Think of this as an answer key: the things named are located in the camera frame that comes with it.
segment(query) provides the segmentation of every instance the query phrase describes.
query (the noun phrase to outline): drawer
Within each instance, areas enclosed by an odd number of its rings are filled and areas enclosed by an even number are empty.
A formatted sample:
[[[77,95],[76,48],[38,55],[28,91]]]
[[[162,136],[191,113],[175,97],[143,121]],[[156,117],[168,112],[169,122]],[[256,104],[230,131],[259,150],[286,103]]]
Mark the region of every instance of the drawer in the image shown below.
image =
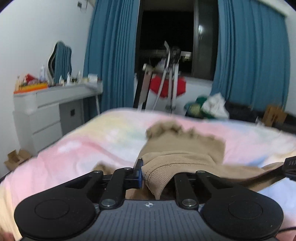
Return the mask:
[[[36,112],[29,115],[29,118],[32,133],[38,132],[60,121],[59,105],[38,108]]]
[[[68,102],[78,99],[79,96],[92,95],[93,91],[81,86],[66,86],[54,88],[48,91],[37,92],[37,106],[45,106],[56,102]]]
[[[62,128],[60,122],[33,134],[32,138],[36,152],[43,150],[62,138]]]
[[[82,100],[60,104],[59,113],[63,135],[83,125]]]

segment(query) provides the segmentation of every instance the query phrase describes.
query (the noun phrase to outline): bottle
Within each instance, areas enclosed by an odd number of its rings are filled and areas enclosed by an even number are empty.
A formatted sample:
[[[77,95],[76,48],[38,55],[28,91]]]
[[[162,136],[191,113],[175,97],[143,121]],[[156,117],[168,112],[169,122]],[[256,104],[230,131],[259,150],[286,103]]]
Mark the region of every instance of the bottle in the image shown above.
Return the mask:
[[[81,72],[80,71],[78,72],[78,75],[77,75],[77,83],[78,84],[81,84],[82,83],[82,75],[81,75]]]
[[[40,68],[39,80],[45,81],[45,66],[44,65],[42,65]]]
[[[71,84],[71,77],[70,77],[70,73],[68,72],[67,74],[67,85]]]

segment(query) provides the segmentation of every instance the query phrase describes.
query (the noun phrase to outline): beige cloth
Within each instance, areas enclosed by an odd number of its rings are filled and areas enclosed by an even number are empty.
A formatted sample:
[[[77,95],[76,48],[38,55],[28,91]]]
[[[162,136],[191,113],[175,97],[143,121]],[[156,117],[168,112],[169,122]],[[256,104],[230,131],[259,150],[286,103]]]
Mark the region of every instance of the beige cloth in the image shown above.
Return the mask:
[[[263,168],[222,165],[225,144],[213,136],[202,136],[193,129],[184,131],[175,122],[156,123],[146,131],[148,141],[139,158],[146,185],[156,199],[172,177],[180,172],[204,170],[216,176],[240,182],[259,191],[283,178],[282,162]]]
[[[13,217],[14,209],[12,207],[11,195],[8,191],[5,191],[2,186],[0,186],[0,197],[0,241],[3,241],[4,231],[12,233],[15,240],[19,240],[22,236],[20,235]]]

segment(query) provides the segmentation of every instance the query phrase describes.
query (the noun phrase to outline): green cloth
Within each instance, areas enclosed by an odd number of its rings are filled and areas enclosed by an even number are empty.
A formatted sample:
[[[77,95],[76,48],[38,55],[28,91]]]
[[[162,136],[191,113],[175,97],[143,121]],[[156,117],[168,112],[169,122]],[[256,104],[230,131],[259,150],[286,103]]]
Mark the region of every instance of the green cloth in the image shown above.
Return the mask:
[[[206,102],[206,100],[207,100],[207,97],[200,96],[196,99],[195,102],[188,102],[184,106],[184,109],[187,111],[187,114],[192,117],[202,118],[202,119],[215,119],[214,116],[201,110],[201,107]]]

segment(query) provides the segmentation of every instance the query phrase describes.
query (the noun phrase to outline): circular pad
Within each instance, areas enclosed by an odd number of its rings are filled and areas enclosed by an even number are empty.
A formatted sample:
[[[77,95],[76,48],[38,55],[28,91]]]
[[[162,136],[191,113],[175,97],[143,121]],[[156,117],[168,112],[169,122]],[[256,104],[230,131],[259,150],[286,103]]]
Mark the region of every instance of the circular pad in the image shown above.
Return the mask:
[[[225,189],[220,194],[213,195],[201,210],[205,222],[217,233],[235,240],[263,240],[279,230],[284,215],[271,198],[247,189],[229,195]]]
[[[238,200],[229,204],[228,211],[238,219],[252,220],[262,214],[262,207],[253,201]]]
[[[52,195],[39,193],[15,209],[15,221],[23,236],[34,240],[65,239],[83,232],[95,218],[93,203],[78,190]]]
[[[35,213],[43,219],[58,219],[66,215],[69,211],[69,205],[62,200],[47,200],[39,203]]]

